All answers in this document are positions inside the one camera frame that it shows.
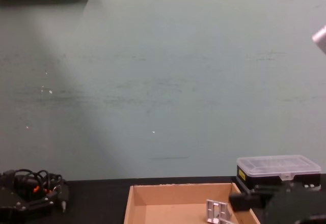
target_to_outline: open cardboard box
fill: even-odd
[[[232,192],[240,192],[234,183],[132,186],[124,224],[205,224],[206,200],[229,202]],[[260,224],[252,210],[228,208],[233,223]]]

